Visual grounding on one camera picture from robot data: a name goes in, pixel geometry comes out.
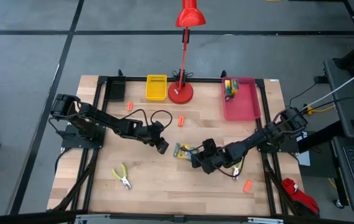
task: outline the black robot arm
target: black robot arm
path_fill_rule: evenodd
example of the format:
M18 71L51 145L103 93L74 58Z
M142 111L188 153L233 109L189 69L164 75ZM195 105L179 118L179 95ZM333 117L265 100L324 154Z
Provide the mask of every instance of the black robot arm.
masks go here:
M286 138L296 137L307 125L307 121L297 108L288 108L280 112L275 119L257 130L243 141L232 142L223 147L217 147L213 139L203 142L204 150L194 154L192 167L202 167L207 174L221 166L229 168L242 160L247 152L256 146L267 144L268 149L277 149Z
M82 138L96 138L98 125L103 125L114 131L115 134L126 139L135 139L155 146L161 154L165 153L169 144L160 137L164 126L155 121L151 125L135 119L116 118L94 108L89 103L82 103L77 96L58 94L51 108L50 114L56 120L66 120L78 129Z

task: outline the pink tray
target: pink tray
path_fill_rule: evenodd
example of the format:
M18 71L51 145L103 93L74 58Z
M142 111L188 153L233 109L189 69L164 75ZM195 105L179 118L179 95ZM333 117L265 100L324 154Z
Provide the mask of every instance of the pink tray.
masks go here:
M239 90L235 97L225 101L225 80L237 78ZM259 109L256 81L251 77L224 77L222 78L222 102L224 116L228 121L254 121L261 116Z

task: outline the lamp base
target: lamp base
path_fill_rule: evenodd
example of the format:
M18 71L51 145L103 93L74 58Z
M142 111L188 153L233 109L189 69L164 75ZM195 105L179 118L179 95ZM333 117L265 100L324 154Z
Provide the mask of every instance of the lamp base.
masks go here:
M188 103L193 97L193 88L188 82L178 91L176 82L171 83L169 87L169 98L173 103Z

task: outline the red desk lamp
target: red desk lamp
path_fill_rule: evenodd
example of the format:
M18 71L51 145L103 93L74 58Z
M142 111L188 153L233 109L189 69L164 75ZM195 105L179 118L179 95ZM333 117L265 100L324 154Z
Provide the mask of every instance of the red desk lamp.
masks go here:
M182 0L182 11L175 22L176 27L185 27L182 42L184 43L182 52L182 65L179 70L179 81L173 82L169 87L169 98L174 103L188 103L193 97L193 88L186 82L184 70L187 44L189 43L189 27L206 24L206 20L197 9L196 0Z

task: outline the red cloth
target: red cloth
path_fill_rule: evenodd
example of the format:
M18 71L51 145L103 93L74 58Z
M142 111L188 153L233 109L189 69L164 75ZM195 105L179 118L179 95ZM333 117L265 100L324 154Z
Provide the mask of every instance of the red cloth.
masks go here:
M315 214L319 214L319 206L316 201L311 196L308 196L299 190L293 180L286 178L282 181L282 185L293 201L300 202L307 208L311 209Z

